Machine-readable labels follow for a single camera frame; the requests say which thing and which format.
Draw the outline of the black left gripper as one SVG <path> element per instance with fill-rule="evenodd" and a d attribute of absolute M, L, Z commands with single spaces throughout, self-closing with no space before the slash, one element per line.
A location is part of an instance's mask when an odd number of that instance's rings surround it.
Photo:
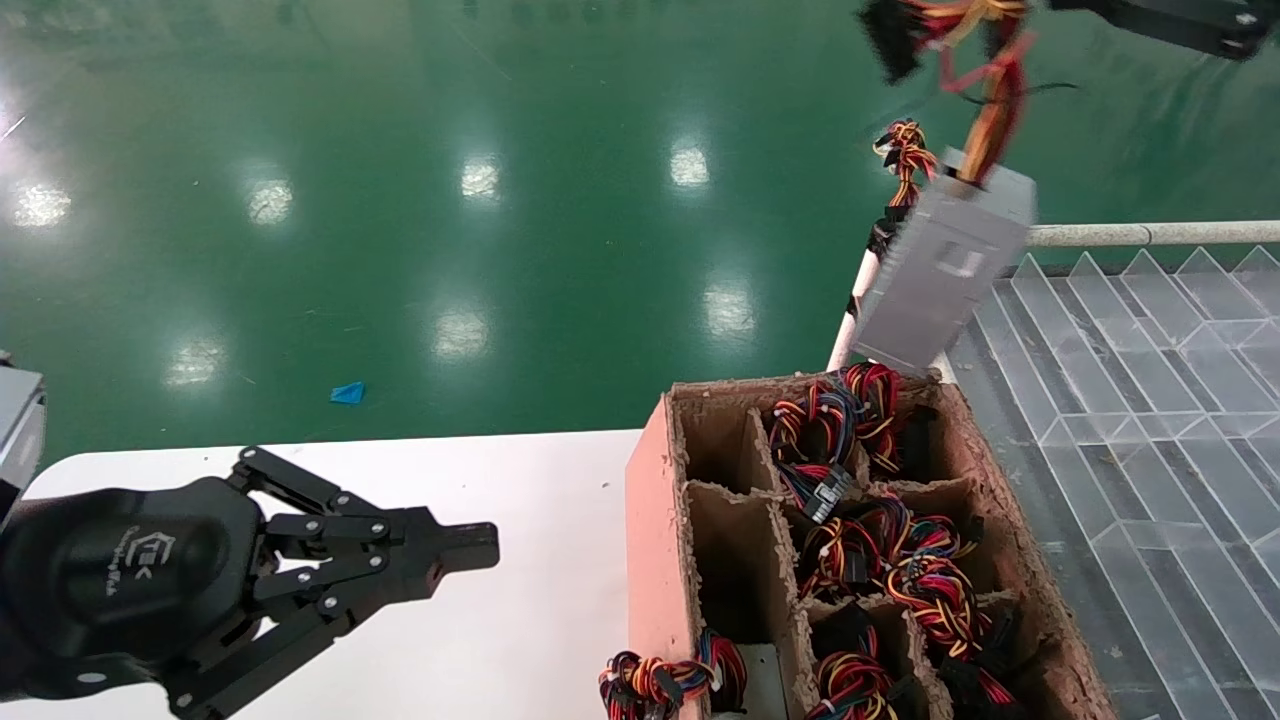
<path fill-rule="evenodd" d="M 229 719 L 445 575 L 399 548 L 264 577 L 247 597 L 269 568 L 262 520 L 218 478 L 19 502 L 3 529 L 3 700 L 165 682 L 175 717 Z"/>

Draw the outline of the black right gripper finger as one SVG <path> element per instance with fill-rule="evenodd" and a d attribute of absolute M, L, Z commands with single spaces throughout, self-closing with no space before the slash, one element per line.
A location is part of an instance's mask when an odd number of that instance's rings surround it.
<path fill-rule="evenodd" d="M 1050 1 L 1115 28 L 1230 61 L 1247 61 L 1276 24 L 1275 1 Z"/>

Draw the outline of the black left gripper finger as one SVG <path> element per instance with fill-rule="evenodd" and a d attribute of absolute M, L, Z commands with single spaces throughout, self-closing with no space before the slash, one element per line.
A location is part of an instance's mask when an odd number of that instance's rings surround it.
<path fill-rule="evenodd" d="M 425 506 L 381 509 L 261 447 L 239 452 L 228 483 L 243 495 L 265 495 L 293 509 L 265 524 L 269 546 L 284 559 L 399 555 L 411 573 L 483 570 L 499 561 L 493 523 L 445 525 Z"/>

